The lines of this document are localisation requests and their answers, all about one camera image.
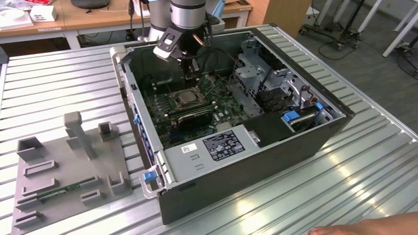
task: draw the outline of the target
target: metal slotted table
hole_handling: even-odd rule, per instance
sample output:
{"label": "metal slotted table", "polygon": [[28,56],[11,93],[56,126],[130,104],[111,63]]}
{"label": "metal slotted table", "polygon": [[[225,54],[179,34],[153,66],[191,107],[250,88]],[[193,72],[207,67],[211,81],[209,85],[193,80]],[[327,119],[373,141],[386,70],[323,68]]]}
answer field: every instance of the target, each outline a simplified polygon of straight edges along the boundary
{"label": "metal slotted table", "polygon": [[418,211],[417,134],[277,27],[258,27],[357,116],[314,157],[215,205],[165,226],[143,196],[145,168],[119,94],[110,46],[11,58],[0,92],[0,234],[12,226],[18,139],[66,135],[62,115],[80,111],[83,128],[119,126],[134,186],[129,197],[31,234],[306,234],[318,225]]}

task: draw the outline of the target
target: open computer tower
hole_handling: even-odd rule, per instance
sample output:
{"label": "open computer tower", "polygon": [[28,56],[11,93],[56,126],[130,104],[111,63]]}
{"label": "open computer tower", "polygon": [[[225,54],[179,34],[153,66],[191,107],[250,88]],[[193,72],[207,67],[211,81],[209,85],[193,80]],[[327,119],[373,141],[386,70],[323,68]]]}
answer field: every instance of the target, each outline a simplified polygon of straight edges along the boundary
{"label": "open computer tower", "polygon": [[112,48],[146,170],[147,198],[169,224],[302,162],[354,117],[257,30],[218,34],[187,80],[155,43]]}

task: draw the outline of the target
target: circuit board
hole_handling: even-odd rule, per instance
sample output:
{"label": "circuit board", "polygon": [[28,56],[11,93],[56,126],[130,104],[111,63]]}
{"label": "circuit board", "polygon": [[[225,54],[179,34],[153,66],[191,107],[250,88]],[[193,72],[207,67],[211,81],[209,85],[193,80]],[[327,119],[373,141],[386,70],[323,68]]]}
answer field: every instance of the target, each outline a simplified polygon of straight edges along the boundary
{"label": "circuit board", "polygon": [[[190,88],[145,97],[153,123],[166,149],[217,133],[221,128],[227,129],[239,125],[249,118],[229,90],[227,83],[227,77],[206,75]],[[205,112],[213,116],[209,119],[210,123],[182,130],[178,125],[179,120]]]}

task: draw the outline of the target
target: white label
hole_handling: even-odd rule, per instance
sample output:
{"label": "white label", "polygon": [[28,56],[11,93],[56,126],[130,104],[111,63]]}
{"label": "white label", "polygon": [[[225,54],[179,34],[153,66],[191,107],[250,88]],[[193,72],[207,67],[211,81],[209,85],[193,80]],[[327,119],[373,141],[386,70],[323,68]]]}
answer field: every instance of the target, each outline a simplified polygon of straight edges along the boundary
{"label": "white label", "polygon": [[198,149],[198,146],[194,143],[182,147],[183,153],[189,153],[197,149]]}
{"label": "white label", "polygon": [[46,32],[46,31],[56,31],[56,30],[60,30],[60,27],[56,27],[56,28],[40,28],[38,31],[39,32]]}

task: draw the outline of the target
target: power supply label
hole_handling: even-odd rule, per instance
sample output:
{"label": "power supply label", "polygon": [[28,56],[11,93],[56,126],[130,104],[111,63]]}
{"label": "power supply label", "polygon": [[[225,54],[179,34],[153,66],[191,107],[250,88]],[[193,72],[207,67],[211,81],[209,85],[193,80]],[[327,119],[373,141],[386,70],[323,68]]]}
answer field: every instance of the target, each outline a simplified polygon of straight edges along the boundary
{"label": "power supply label", "polygon": [[205,146],[209,149],[211,158],[219,161],[230,156],[245,151],[245,147],[234,134],[234,131],[227,131],[217,136],[203,140]]}

